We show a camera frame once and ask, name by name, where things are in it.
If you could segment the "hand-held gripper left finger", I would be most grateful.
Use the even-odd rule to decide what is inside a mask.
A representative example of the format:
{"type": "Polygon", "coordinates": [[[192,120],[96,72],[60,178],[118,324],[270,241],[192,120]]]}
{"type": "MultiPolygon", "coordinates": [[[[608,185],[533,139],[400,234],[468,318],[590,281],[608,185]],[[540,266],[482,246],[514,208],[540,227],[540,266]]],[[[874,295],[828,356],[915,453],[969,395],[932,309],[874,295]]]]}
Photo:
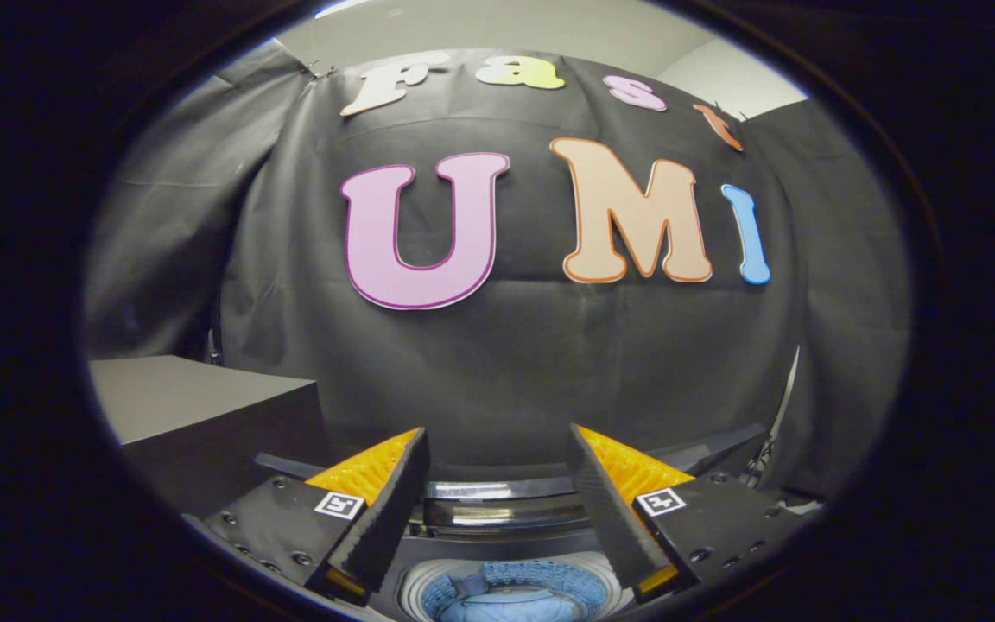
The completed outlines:
{"type": "Polygon", "coordinates": [[[430,468],[412,428],[309,478],[276,475],[189,523],[300,589],[356,606],[382,589],[430,468]]]}

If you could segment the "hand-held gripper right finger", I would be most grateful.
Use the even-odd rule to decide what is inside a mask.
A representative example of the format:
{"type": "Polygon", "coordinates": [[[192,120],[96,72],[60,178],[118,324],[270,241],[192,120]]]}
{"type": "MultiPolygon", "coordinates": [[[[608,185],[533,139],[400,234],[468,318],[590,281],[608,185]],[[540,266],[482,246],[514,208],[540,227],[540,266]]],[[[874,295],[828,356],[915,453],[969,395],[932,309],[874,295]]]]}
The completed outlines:
{"type": "Polygon", "coordinates": [[[688,475],[577,424],[566,463],[605,558],[640,602],[769,567],[810,525],[734,476],[688,475]]]}

